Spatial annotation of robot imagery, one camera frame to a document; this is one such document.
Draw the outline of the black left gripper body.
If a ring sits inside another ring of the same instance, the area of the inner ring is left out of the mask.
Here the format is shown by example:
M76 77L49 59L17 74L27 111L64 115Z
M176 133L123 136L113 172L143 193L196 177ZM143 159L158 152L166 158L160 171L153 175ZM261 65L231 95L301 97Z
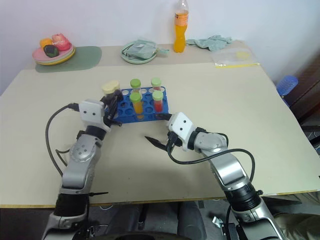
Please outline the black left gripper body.
M112 125L121 127L122 123L114 120L117 112L118 112L118 100L114 98L106 104L104 117L103 117L104 124L107 125L108 127L111 127Z

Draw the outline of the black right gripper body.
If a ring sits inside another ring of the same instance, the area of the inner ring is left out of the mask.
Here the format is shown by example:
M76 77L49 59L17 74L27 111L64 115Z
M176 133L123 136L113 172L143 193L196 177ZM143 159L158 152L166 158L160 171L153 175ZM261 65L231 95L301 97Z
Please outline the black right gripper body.
M182 140L179 138L179 136L174 133L173 131L169 131L167 133L168 140L166 144L166 151L172 152L174 147L181 147L182 146Z

